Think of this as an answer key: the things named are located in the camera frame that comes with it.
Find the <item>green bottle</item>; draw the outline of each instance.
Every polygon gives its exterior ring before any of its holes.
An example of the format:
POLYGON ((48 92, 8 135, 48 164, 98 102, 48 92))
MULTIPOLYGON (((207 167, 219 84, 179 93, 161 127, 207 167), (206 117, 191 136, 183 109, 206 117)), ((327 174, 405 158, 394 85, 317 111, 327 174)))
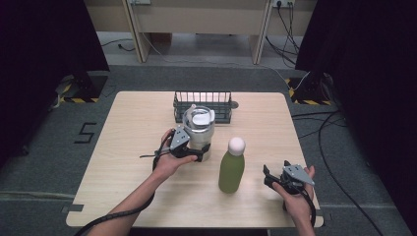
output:
POLYGON ((226 194, 237 191, 245 169, 245 141, 241 138, 233 138, 229 141, 228 151, 220 164, 218 188, 226 194))

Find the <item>person's left hand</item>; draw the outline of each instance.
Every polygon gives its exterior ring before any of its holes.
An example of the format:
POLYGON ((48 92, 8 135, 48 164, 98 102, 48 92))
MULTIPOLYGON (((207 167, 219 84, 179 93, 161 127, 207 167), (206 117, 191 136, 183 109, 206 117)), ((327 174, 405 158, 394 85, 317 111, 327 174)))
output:
MULTIPOLYGON (((162 142, 171 133, 171 131, 172 129, 169 129, 168 131, 165 132, 165 134, 163 135, 161 139, 162 142)), ((168 147, 169 143, 170 143, 170 140, 168 139, 163 146, 168 147)), ((160 177, 164 179, 167 179, 171 175, 173 175, 175 171, 177 171, 177 169, 181 165, 193 162, 195 160, 197 160, 196 155, 187 155, 182 158, 177 158, 173 156, 170 152, 165 153, 160 156, 159 161, 155 169, 153 170, 153 173, 159 175, 160 177)))

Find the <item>basket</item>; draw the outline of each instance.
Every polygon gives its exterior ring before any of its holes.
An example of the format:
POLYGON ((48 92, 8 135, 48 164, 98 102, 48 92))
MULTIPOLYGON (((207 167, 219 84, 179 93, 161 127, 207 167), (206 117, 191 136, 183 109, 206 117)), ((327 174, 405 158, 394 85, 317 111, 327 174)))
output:
POLYGON ((208 107, 215 112, 215 123, 230 124, 232 109, 239 106, 232 101, 231 91, 186 91, 176 90, 174 95, 174 117, 182 123, 182 117, 192 104, 208 107))

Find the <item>table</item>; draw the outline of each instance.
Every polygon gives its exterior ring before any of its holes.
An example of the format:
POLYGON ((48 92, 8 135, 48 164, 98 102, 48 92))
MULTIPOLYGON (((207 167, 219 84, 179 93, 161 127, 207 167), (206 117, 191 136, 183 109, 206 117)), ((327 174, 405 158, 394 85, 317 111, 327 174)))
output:
MULTIPOLYGON (((84 226, 107 214, 151 173, 153 154, 173 117, 174 91, 121 91, 117 94, 74 199, 67 224, 84 226)), ((281 174, 283 161, 306 166, 283 94, 232 92, 239 107, 230 124, 216 124, 211 157, 182 166, 156 191, 135 227, 276 228, 293 227, 282 198, 264 185, 263 166, 281 174), (246 167, 239 190, 217 187, 220 161, 232 137, 246 141, 246 167)), ((316 208, 320 208, 317 198, 316 208)), ((324 220, 317 217, 316 226, 324 220)))
POLYGON ((134 5, 123 0, 140 62, 146 62, 149 32, 249 35, 254 64, 259 64, 271 0, 151 0, 134 5))

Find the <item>bottle cap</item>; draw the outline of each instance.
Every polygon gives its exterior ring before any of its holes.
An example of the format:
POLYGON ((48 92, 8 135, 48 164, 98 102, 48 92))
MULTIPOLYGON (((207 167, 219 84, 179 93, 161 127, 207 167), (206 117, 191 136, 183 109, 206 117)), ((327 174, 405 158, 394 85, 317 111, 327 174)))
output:
POLYGON ((245 151, 245 141, 242 138, 235 137, 229 141, 229 152, 232 155, 241 155, 245 151))

